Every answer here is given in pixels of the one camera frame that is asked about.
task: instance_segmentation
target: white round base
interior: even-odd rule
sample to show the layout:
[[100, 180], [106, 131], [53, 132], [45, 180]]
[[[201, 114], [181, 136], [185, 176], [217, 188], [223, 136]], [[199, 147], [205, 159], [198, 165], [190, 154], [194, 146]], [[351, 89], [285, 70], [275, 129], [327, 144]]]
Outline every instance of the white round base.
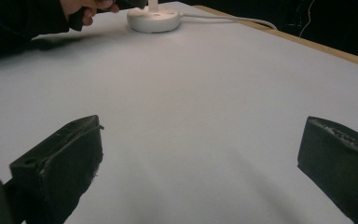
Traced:
[[176, 29], [180, 24], [179, 12], [174, 8], [158, 6], [158, 12], [133, 8], [127, 14], [127, 21], [132, 30], [141, 33], [162, 33]]

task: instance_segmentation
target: table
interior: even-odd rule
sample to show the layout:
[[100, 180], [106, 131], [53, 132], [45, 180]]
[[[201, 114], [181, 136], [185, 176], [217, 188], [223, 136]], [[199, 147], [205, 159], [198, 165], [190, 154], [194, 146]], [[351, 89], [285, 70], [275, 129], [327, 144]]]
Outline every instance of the table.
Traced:
[[99, 15], [0, 60], [0, 179], [93, 114], [103, 163], [66, 223], [351, 223], [296, 156], [308, 116], [358, 131], [356, 63], [236, 22], [148, 35]]
[[[207, 12], [213, 13], [214, 15], [221, 15], [221, 16], [227, 16], [228, 15], [227, 13], [220, 12], [220, 11], [217, 11], [217, 10], [215, 10], [213, 8], [209, 8], [209, 7], [205, 7], [205, 6], [195, 6], [195, 7], [199, 8], [199, 9], [202, 9], [204, 11], [207, 11]], [[341, 51], [339, 49], [333, 49], [333, 48], [327, 47], [325, 45], [321, 45], [321, 44], [318, 44], [318, 43], [315, 43], [315, 42], [300, 38], [300, 37], [295, 36], [295, 35], [289, 35], [289, 34], [284, 33], [284, 32], [280, 32], [280, 31], [277, 31], [277, 30], [272, 30], [272, 29], [269, 29], [266, 26], [263, 26], [263, 25], [260, 25], [260, 24], [254, 23], [254, 22], [250, 22], [250, 21], [237, 21], [237, 22], [241, 23], [241, 24], [244, 24], [244, 25], [247, 25], [247, 26], [250, 26], [250, 27], [253, 27], [253, 28], [257, 29], [257, 30], [267, 32], [269, 34], [276, 35], [276, 36], [279, 36], [279, 37], [294, 41], [294, 42], [299, 43], [301, 45], [305, 45], [305, 46], [308, 46], [310, 48], [317, 49], [319, 51], [334, 55], [334, 56], [336, 56], [338, 58], [342, 58], [342, 59], [345, 59], [345, 60], [353, 62], [353, 63], [358, 63], [358, 56], [357, 55], [353, 55], [353, 54]]]

